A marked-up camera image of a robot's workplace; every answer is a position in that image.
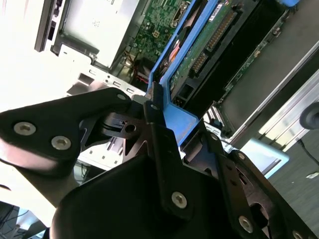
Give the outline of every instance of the screw hole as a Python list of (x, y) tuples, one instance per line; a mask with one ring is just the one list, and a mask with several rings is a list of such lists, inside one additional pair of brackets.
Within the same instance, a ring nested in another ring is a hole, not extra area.
[(237, 183), (235, 183), (235, 181), (233, 181), (233, 180), (230, 180), (230, 183), (231, 183), (232, 185), (234, 185), (234, 186), (237, 186)]
[(210, 168), (206, 168), (204, 171), (205, 171), (206, 173), (211, 174), (211, 170), (210, 170)]
[(130, 124), (128, 126), (125, 127), (125, 131), (126, 133), (132, 133), (136, 130), (136, 126), (133, 124)]

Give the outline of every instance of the black cable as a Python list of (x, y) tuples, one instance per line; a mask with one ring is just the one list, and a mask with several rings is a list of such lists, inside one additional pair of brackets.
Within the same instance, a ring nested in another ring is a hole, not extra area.
[(12, 206), (11, 208), (10, 208), (10, 210), (7, 212), (7, 214), (4, 216), (4, 218), (1, 220), (1, 223), (0, 223), (0, 230), (3, 228), (3, 226), (4, 226), (4, 224), (6, 223), (6, 219), (7, 219), (7, 217), (9, 217), (10, 216), (10, 214), (12, 213), (12, 211), (13, 211), (13, 209), (14, 209), (14, 206)]
[(10, 220), (12, 220), (12, 219), (19, 218), (19, 217), (21, 217), (21, 216), (23, 216), (23, 215), (27, 214), (28, 212), (29, 212), (29, 210), (28, 210), (28, 211), (26, 211), (25, 213), (21, 214), (21, 215), (18, 215), (18, 216), (16, 216), (16, 217), (14, 217), (14, 218), (10, 218), (10, 219), (6, 220), (6, 221), (5, 221), (5, 223), (6, 223), (6, 222), (8, 222), (8, 221), (10, 221)]
[(299, 139), (297, 141), (297, 143), (301, 145), (301, 147), (305, 151), (306, 155), (308, 155), (308, 157), (311, 158), (319, 166), (319, 161), (315, 157), (313, 157), (311, 153), (309, 153), (309, 151), (305, 147), (304, 142), (301, 139)]

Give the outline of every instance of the white sticker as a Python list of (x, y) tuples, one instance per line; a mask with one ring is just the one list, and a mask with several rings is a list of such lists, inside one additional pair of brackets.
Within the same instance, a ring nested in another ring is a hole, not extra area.
[(215, 11), (213, 12), (213, 14), (210, 16), (209, 21), (213, 21), (214, 18), (216, 17), (216, 15), (218, 14), (219, 10), (221, 9), (221, 7), (223, 6), (222, 3), (220, 3), (219, 5), (217, 5)]

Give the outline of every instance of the red wire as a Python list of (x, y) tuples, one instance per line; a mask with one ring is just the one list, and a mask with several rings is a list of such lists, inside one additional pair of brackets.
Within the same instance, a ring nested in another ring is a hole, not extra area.
[(148, 84), (149, 82), (147, 80), (145, 80), (144, 78), (140, 77), (140, 76), (136, 76), (136, 78), (138, 78), (140, 81), (143, 81), (144, 83)]

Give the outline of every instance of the cable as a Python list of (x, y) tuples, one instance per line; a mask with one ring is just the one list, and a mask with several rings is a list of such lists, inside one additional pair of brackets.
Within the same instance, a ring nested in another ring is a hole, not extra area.
[(140, 81), (143, 81), (145, 84), (148, 84), (149, 82), (147, 80), (145, 80), (143, 77), (141, 76), (136, 76), (137, 79), (139, 79)]
[(319, 161), (315, 157), (313, 157), (311, 153), (309, 153), (309, 151), (305, 147), (304, 142), (301, 139), (299, 139), (297, 141), (297, 143), (301, 145), (301, 147), (305, 151), (306, 155), (308, 155), (308, 157), (311, 158), (319, 166)]
[(1, 220), (1, 223), (0, 223), (0, 230), (3, 228), (3, 226), (4, 226), (4, 224), (6, 223), (6, 219), (7, 219), (7, 217), (9, 217), (10, 216), (10, 214), (12, 213), (12, 211), (13, 211), (13, 209), (14, 209), (14, 206), (12, 206), (11, 208), (10, 208), (10, 210), (7, 212), (7, 214), (4, 216), (4, 218)]
[(8, 221), (10, 221), (10, 220), (12, 220), (12, 219), (19, 218), (19, 217), (21, 217), (21, 216), (23, 216), (23, 215), (27, 214), (28, 212), (29, 212), (29, 210), (28, 210), (28, 211), (26, 211), (25, 213), (21, 214), (21, 215), (18, 215), (18, 216), (16, 216), (16, 217), (14, 217), (14, 218), (10, 218), (10, 219), (6, 220), (6, 221), (5, 221), (5, 223), (6, 223), (6, 222), (8, 222)]

